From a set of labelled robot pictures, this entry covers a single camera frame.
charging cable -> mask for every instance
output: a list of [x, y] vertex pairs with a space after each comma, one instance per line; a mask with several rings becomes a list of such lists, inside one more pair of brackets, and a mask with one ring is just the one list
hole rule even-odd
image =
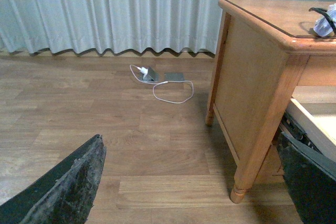
[[[152, 91], [153, 91], [153, 95], [154, 95], [155, 98], [157, 98], [157, 99], [160, 100], [160, 101], [169, 102], [169, 103], [174, 103], [174, 104], [181, 104], [181, 103], [184, 103], [184, 102], [186, 102], [187, 100], [189, 100], [189, 99], [190, 99], [191, 97], [193, 97], [193, 95], [194, 95], [194, 85], [193, 85], [192, 81], [163, 81], [163, 82], [153, 82], [153, 83], [151, 83], [151, 82], [146, 82], [146, 81], [142, 81], [142, 80], [140, 80], [138, 77], [136, 77], [136, 75], [135, 75], [135, 73], [134, 73], [132, 67], [137, 68], [137, 69], [138, 69], [144, 76], [147, 75], [147, 73], [148, 73], [148, 69], [146, 69], [146, 68], [144, 68], [144, 67], [140, 68], [140, 67], [137, 67], [136, 65], [132, 65], [132, 64], [130, 65], [131, 72], [132, 72], [132, 74], [134, 75], [134, 77], [135, 77], [138, 81], [140, 81], [140, 82], [142, 82], [142, 83], [146, 83], [146, 84], [154, 85], [154, 87], [153, 87], [153, 89], [152, 89]], [[185, 100], [182, 101], [182, 102], [173, 102], [173, 101], [168, 101], [168, 100], [164, 100], [164, 99], [162, 99], [162, 98], [157, 97], [157, 96], [155, 95], [155, 92], [154, 92], [155, 88], [156, 88], [157, 86], [159, 86], [159, 85], [167, 84], [167, 83], [170, 83], [170, 82], [187, 83], [187, 84], [189, 84], [189, 86], [191, 87], [191, 90], [192, 90], [192, 94], [191, 94], [191, 96], [188, 97], [187, 99], [185, 99]]]

white cable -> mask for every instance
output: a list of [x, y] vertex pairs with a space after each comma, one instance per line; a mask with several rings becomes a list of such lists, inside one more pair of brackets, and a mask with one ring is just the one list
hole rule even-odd
[[[135, 73], [133, 72], [132, 66], [133, 66], [133, 67], [136, 67], [136, 68], [139, 69], [139, 70], [142, 70], [143, 68], [137, 67], [136, 65], [133, 65], [133, 64], [130, 65], [131, 72], [132, 72], [132, 74], [134, 75], [134, 77], [135, 77], [138, 81], [140, 81], [140, 82], [142, 82], [142, 83], [146, 83], [146, 84], [154, 85], [154, 87], [153, 87], [153, 89], [152, 89], [152, 91], [153, 91], [153, 95], [154, 95], [155, 98], [157, 98], [157, 99], [160, 100], [160, 101], [169, 102], [169, 103], [174, 103], [174, 104], [181, 104], [181, 103], [184, 103], [184, 102], [186, 102], [187, 100], [191, 99], [191, 98], [194, 96], [194, 85], [193, 85], [192, 81], [163, 81], [163, 82], [154, 82], [154, 83], [146, 82], [146, 81], [142, 81], [142, 80], [140, 80], [138, 77], [136, 77]], [[170, 82], [175, 82], [175, 83], [183, 83], [183, 82], [185, 82], [185, 83], [188, 83], [188, 84], [190, 85], [191, 89], [192, 89], [192, 94], [191, 94], [191, 96], [188, 97], [187, 99], [185, 99], [185, 100], [182, 101], [182, 102], [173, 102], [173, 101], [168, 101], [168, 100], [164, 100], [164, 99], [162, 99], [162, 98], [157, 97], [157, 96], [155, 95], [154, 89], [155, 89], [157, 86], [159, 86], [159, 85], [167, 84], [167, 83], [170, 83]]]

desk top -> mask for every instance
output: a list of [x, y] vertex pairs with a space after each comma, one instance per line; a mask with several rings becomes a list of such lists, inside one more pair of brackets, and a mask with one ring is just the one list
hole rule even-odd
[[336, 36], [319, 37], [313, 27], [322, 15], [311, 7], [328, 8], [334, 2], [283, 0], [220, 0], [219, 6], [265, 33], [287, 51], [336, 54]]

desk drawer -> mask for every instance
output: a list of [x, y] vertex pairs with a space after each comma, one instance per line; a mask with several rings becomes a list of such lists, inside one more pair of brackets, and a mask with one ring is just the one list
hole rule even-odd
[[319, 151], [336, 162], [336, 87], [297, 87], [286, 112]]

curtain fold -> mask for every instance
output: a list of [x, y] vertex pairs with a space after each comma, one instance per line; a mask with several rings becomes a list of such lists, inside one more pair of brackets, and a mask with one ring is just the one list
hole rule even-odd
[[0, 48], [215, 52], [218, 0], [0, 0]]

